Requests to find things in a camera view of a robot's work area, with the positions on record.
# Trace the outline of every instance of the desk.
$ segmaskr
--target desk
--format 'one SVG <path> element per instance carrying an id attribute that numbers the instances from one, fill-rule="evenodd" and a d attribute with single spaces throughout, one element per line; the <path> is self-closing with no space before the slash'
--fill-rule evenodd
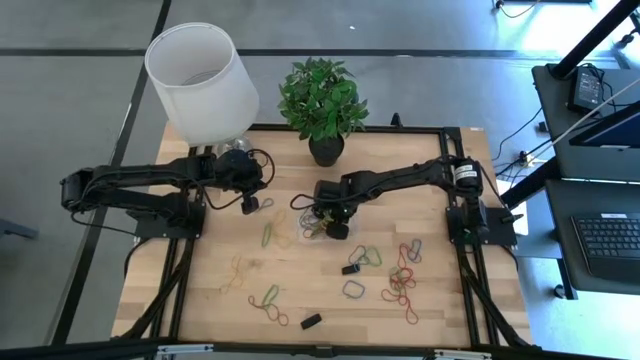
<path id="1" fill-rule="evenodd" d="M 482 162 L 495 182 L 486 135 L 481 129 L 461 129 L 467 156 Z M 225 210 L 207 210 L 202 237 L 196 241 L 189 275 L 180 340 L 258 344 L 332 344 L 354 346 L 469 346 L 463 296 L 454 247 L 449 243 L 444 208 L 446 194 L 436 187 L 416 187 L 381 196 L 361 205 L 357 214 L 357 233 L 346 241 L 303 244 L 296 240 L 300 212 L 289 209 L 298 193 L 310 194 L 319 179 L 337 180 L 341 174 L 360 169 L 386 171 L 440 155 L 437 136 L 425 134 L 356 133 L 346 142 L 338 163 L 331 168 L 314 164 L 306 142 L 290 131 L 249 131 L 254 147 L 271 154 L 276 163 L 273 183 L 258 193 L 260 200 L 271 197 L 275 205 L 244 216 L 240 205 Z M 188 147 L 171 126 L 165 129 L 157 158 L 166 163 L 185 156 Z M 152 188 L 154 193 L 175 191 Z M 208 190 L 216 203 L 226 203 L 235 194 Z M 490 190 L 483 199 L 498 206 Z M 278 228 L 294 241 L 280 247 L 277 239 L 262 248 L 265 224 L 284 210 L 286 220 Z M 398 246 L 420 238 L 423 261 L 411 264 L 417 286 L 409 290 L 417 325 L 405 321 L 404 307 L 380 298 L 388 286 L 388 271 L 395 266 Z M 356 245 L 375 245 L 383 265 L 363 266 L 360 273 L 345 277 L 340 269 Z M 491 294 L 508 322 L 519 335 L 531 341 L 529 324 L 513 259 L 499 247 L 484 246 L 484 257 Z M 113 335 L 128 330 L 156 295 L 167 251 L 167 240 L 151 240 L 132 257 L 118 307 Z M 231 261 L 242 256 L 245 281 L 228 293 L 221 286 L 232 278 Z M 366 293 L 359 300 L 347 299 L 341 292 L 348 279 L 361 282 Z M 281 327 L 266 314 L 251 307 L 249 295 L 262 299 L 271 284 L 280 286 L 274 304 L 287 314 L 290 324 Z M 480 303 L 475 302 L 483 342 L 486 326 Z M 168 329 L 166 306 L 161 334 Z M 300 321 L 320 313 L 323 322 L 302 331 Z"/>
<path id="2" fill-rule="evenodd" d="M 604 80 L 613 87 L 615 93 L 638 77 L 640 77 L 640 71 L 606 69 Z M 533 68 L 533 79 L 551 138 L 555 138 L 582 118 L 582 115 L 569 111 L 566 107 L 571 81 L 555 80 L 545 66 Z M 640 99 L 640 87 L 634 86 L 620 95 L 616 102 L 626 104 L 638 99 Z M 610 106 L 603 108 L 603 115 L 609 115 L 611 112 Z M 502 195 L 502 199 L 509 207 L 517 206 L 540 191 L 547 179 L 640 181 L 640 167 L 629 166 L 640 161 L 640 149 L 619 151 L 573 146 L 569 144 L 571 136 L 571 134 L 567 135 L 554 146 L 555 157 Z"/>
<path id="3" fill-rule="evenodd" d="M 547 181 L 546 190 L 571 285 L 585 291 L 640 294 L 638 284 L 605 280 L 589 274 L 578 237 L 569 219 L 571 215 L 579 213 L 639 212 L 640 186 L 550 180 Z"/>

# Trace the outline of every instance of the wooden tabletop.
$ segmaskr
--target wooden tabletop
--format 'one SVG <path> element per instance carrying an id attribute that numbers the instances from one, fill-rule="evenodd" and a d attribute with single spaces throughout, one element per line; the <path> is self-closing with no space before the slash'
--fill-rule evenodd
<path id="1" fill-rule="evenodd" d="M 482 129 L 461 129 L 465 155 L 481 161 L 492 181 L 487 138 Z M 298 193 L 313 195 L 317 180 L 338 181 L 357 170 L 386 171 L 422 163 L 438 157 L 436 135 L 357 133 L 346 141 L 344 153 L 331 168 L 315 165 L 306 142 L 289 131 L 250 131 L 254 147 L 267 151 L 276 163 L 272 184 L 258 193 L 260 201 L 270 197 L 275 204 L 257 213 L 242 215 L 240 204 L 215 211 L 208 209 L 202 237 L 197 240 L 186 292 L 180 339 L 208 342 L 279 344 L 333 344 L 362 346 L 469 345 L 467 322 L 454 247 L 449 243 L 444 209 L 447 196 L 433 186 L 386 193 L 360 205 L 345 241 L 310 243 L 299 235 L 300 211 L 289 208 Z M 167 126 L 157 163 L 186 156 L 187 144 Z M 270 170 L 265 168 L 265 176 Z M 487 206 L 499 206 L 485 186 Z M 151 192 L 176 191 L 154 187 Z M 235 194 L 208 190 L 217 204 Z M 265 225 L 275 223 L 271 241 L 262 247 Z M 401 243 L 421 239 L 422 262 L 409 263 L 417 285 L 408 297 L 419 321 L 407 323 L 405 307 L 381 298 L 389 287 L 389 270 L 396 266 Z M 152 240 L 131 259 L 118 308 L 113 335 L 128 330 L 149 305 L 158 290 L 167 250 L 167 240 Z M 375 246 L 382 258 L 379 267 L 362 266 L 350 276 L 341 275 L 349 254 L 357 245 Z M 525 340 L 531 340 L 529 323 L 513 259 L 499 247 L 484 246 L 491 295 L 509 323 Z M 239 277 L 226 287 L 239 259 Z M 347 280 L 364 285 L 360 299 L 342 293 Z M 267 314 L 248 303 L 259 303 L 268 289 L 279 286 L 273 304 L 289 318 L 289 325 L 270 321 Z M 168 332 L 172 300 L 168 302 L 162 333 Z M 307 330 L 300 322 L 319 313 L 323 321 Z M 481 338 L 487 342 L 482 306 L 476 299 Z"/>

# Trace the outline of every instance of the concrete floor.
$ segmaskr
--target concrete floor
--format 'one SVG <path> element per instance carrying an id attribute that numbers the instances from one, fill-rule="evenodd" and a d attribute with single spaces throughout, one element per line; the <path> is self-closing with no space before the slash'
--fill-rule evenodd
<path id="1" fill-rule="evenodd" d="M 161 4 L 4 0 L 0 48 L 144 48 Z M 525 6 L 509 5 L 508 10 L 517 13 Z M 397 111 L 407 125 L 484 127 L 496 154 L 500 140 L 540 107 L 531 67 L 570 49 L 610 6 L 604 0 L 592 6 L 541 4 L 526 16 L 508 19 L 492 12 L 490 1 L 477 0 L 182 0 L 173 2 L 167 27 L 210 22 L 224 28 L 241 49 L 520 51 L 510 58 L 478 57 L 478 52 L 452 58 L 343 58 L 357 76 L 361 96 L 369 99 L 368 124 L 388 124 Z M 566 19 L 572 26 L 566 26 Z M 628 26 L 623 24 L 611 40 Z M 636 42 L 623 52 L 633 66 L 640 54 Z M 611 47 L 605 41 L 598 49 Z M 296 59 L 243 58 L 261 96 L 259 122 L 284 122 L 274 89 Z M 597 60 L 603 68 L 618 66 L 611 57 Z M 141 63 L 135 56 L 0 56 L 0 167 L 5 170 L 0 218 L 40 230 L 34 241 L 13 236 L 0 241 L 0 348 L 41 345 L 48 339 L 84 231 L 60 207 L 58 181 L 83 166 L 108 163 Z M 159 99 L 147 85 L 124 164 L 155 160 L 165 122 Z M 530 126 L 505 144 L 497 163 L 545 139 Z M 108 213 L 107 224 L 133 226 L 118 211 Z M 109 337 L 130 248 L 130 237 L 102 233 L 70 341 Z M 578 301 L 557 300 L 548 292 L 559 283 L 554 260 L 521 259 L 520 269 L 536 344 L 640 357 L 640 326 L 628 320 L 640 297 L 580 292 Z"/>

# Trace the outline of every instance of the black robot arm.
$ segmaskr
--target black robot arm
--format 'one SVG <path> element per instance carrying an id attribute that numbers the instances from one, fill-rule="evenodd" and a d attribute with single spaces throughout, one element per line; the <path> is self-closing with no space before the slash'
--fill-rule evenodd
<path id="1" fill-rule="evenodd" d="M 189 234 L 199 233 L 204 217 L 203 206 L 190 201 L 185 192 L 158 196 L 124 188 L 172 185 L 181 190 L 203 187 L 232 190 L 240 193 L 236 200 L 243 200 L 242 211 L 249 214 L 259 207 L 253 195 L 267 187 L 274 175 L 272 173 L 267 182 L 262 181 L 262 166 L 254 158 L 257 153 L 263 154 L 273 167 L 273 160 L 262 150 L 245 152 L 234 149 L 220 157 L 214 154 L 195 155 L 178 158 L 164 165 L 81 169 L 61 181 L 61 204 L 72 213 L 82 213 L 101 206 L 126 209 L 131 217 L 138 220 L 139 225 L 140 221 L 146 221 L 148 225 L 143 226 L 142 232 L 145 234 L 136 232 L 139 236 L 151 235 L 150 229 L 155 229 L 152 233 L 159 236 L 174 233 L 164 231 L 167 228 L 191 229 L 193 231 L 188 231 Z M 220 209 L 209 203 L 214 209 Z"/>
<path id="2" fill-rule="evenodd" d="M 464 224 L 470 231 L 487 231 L 482 194 L 482 172 L 480 164 L 470 158 L 443 156 L 423 164 L 376 173 L 356 171 L 343 175 L 340 182 L 318 181 L 314 196 L 313 213 L 320 219 L 329 219 L 327 235 L 345 239 L 348 235 L 347 223 L 356 213 L 358 205 L 376 199 L 387 191 L 405 189 L 420 185 L 433 185 L 452 192 L 465 199 Z"/>

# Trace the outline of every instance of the glass lamp base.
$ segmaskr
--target glass lamp base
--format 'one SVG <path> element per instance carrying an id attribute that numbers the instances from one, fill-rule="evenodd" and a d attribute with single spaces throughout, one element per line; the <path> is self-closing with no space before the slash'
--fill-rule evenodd
<path id="1" fill-rule="evenodd" d="M 215 154 L 220 156 L 231 149 L 249 151 L 253 149 L 253 146 L 247 137 L 240 136 L 233 140 L 216 145 Z"/>

